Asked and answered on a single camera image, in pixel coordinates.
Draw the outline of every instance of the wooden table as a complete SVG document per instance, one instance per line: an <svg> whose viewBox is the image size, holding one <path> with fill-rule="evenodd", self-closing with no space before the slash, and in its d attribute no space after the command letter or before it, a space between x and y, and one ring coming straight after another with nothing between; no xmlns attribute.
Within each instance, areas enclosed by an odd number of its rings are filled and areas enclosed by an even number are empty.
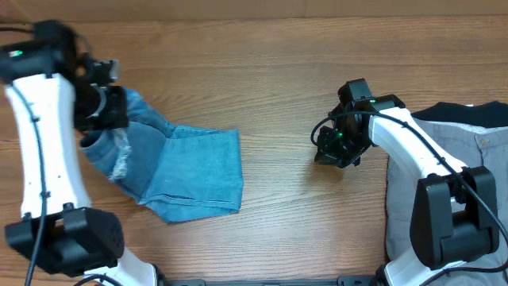
<svg viewBox="0 0 508 286"><path fill-rule="evenodd" d="M95 57L118 58L121 84L174 124L238 129L240 213L167 225L94 170L94 207L115 213L127 246L170 279L332 278L370 274L384 250L387 155L356 168L313 164L309 135L346 80L411 110L437 101L508 102L508 17L392 17L73 25ZM3 33L0 42L23 36ZM0 98L0 225L20 219L15 121ZM22 284L27 260L0 235L0 284ZM70 285L37 271L34 285Z"/></svg>

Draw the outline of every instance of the white robotic arm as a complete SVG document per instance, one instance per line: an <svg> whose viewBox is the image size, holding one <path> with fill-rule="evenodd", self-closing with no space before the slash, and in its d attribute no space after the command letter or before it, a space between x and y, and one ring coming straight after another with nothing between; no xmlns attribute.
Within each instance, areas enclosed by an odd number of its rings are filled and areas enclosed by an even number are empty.
<svg viewBox="0 0 508 286"><path fill-rule="evenodd" d="M498 226L456 178L474 186L472 191L497 214L495 180L486 168L468 168L450 156L415 123L400 99L374 98L364 79L347 82L338 94L341 103L311 134L318 147L315 161L339 168L358 165L370 145L379 146L411 178L408 188L417 190L410 225L413 247L379 269L376 283L424 284L442 269L497 250ZM333 128L322 126L315 142L317 129L330 120ZM453 200L466 203L465 211L452 213Z"/></svg>
<svg viewBox="0 0 508 286"><path fill-rule="evenodd" d="M381 110L380 113L407 122L415 128L439 152L440 156L446 159L455 172L460 173L464 167L467 167L465 163L452 157L429 137L416 124L406 108L393 107ZM379 116L371 116L368 134L372 143L385 150L405 175L411 178L414 185L408 186L408 188L415 189L418 181L427 178L430 174L450 175L450 171L439 163L439 160L423 145L421 140L400 124ZM449 269L462 264L464 261L454 261L443 268ZM408 249L401 257L388 263L384 268L389 285L420 285L440 271L441 269L432 270L424 266L417 258L413 248Z"/></svg>
<svg viewBox="0 0 508 286"><path fill-rule="evenodd" d="M38 253L35 265L50 274L97 277L104 285L167 285L155 265L125 247L116 216L91 208L79 170L74 128L127 124L123 90L109 85L117 62L98 62L87 54L78 58L75 34L57 21L37 23L33 32L35 41L0 52L0 76L16 118L24 171L23 220L6 226L7 242L28 259ZM81 64L87 74L78 77ZM38 243L41 225L43 243Z"/></svg>

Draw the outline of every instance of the wood grain surface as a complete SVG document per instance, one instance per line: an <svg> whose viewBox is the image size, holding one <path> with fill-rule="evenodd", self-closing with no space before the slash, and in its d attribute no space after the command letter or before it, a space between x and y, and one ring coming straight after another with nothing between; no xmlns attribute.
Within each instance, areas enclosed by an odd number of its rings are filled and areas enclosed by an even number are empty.
<svg viewBox="0 0 508 286"><path fill-rule="evenodd" d="M168 225L137 206L80 153L94 207L115 213L127 246L170 279L332 278L385 263L387 155L356 168L313 164L309 135L346 80L411 110L437 101L508 102L508 17L393 17L76 24L99 59L118 58L121 84L174 124L238 129L240 213ZM3 33L0 43L22 36ZM20 219L21 154L0 98L0 225ZM28 262L0 235L0 284ZM34 285L65 285L37 270Z"/></svg>
<svg viewBox="0 0 508 286"><path fill-rule="evenodd" d="M506 0L0 0L0 21L14 23L503 14Z"/></svg>

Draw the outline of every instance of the gray clothing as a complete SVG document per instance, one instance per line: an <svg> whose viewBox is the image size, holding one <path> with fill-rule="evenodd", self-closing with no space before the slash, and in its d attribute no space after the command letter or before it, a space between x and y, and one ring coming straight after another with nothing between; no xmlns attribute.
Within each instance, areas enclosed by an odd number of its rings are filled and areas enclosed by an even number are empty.
<svg viewBox="0 0 508 286"><path fill-rule="evenodd" d="M485 129L460 123L415 122L446 152L462 160L468 167L484 165L496 180L498 216L508 226L508 128ZM410 220L416 190L397 164L390 158L387 175L387 253L396 259L411 247ZM464 205L452 203L453 211L462 211ZM504 238L499 235L497 252L485 255L464 266L494 268L508 257ZM431 283L437 285L506 285L506 274L453 272Z"/></svg>

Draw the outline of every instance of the denim fabric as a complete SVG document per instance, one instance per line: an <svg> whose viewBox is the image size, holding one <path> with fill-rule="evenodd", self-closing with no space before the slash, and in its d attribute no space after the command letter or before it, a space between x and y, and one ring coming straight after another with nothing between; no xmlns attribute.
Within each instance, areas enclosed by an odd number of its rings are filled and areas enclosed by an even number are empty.
<svg viewBox="0 0 508 286"><path fill-rule="evenodd" d="M137 92L126 94L126 173L111 177L125 147L118 130L94 131L81 140L90 162L166 222L238 212L244 184L238 132L173 126Z"/></svg>

